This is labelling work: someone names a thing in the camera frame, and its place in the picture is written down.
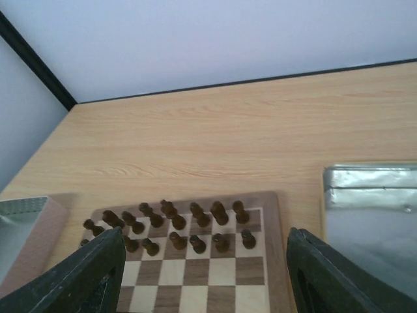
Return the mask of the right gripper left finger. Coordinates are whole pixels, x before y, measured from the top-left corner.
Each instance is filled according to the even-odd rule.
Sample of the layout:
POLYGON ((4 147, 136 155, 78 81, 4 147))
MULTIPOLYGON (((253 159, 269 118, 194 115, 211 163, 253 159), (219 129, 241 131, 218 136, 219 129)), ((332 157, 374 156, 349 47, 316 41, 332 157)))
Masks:
POLYGON ((115 312, 126 259, 122 230, 106 230, 1 299, 1 312, 115 312))

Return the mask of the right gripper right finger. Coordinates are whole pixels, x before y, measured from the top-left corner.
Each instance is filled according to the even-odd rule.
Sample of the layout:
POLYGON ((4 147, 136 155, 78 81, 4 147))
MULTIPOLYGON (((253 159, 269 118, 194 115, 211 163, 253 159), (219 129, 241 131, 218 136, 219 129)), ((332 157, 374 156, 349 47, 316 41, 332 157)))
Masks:
POLYGON ((416 300, 305 229, 291 228, 287 266, 299 312, 416 312, 416 300))

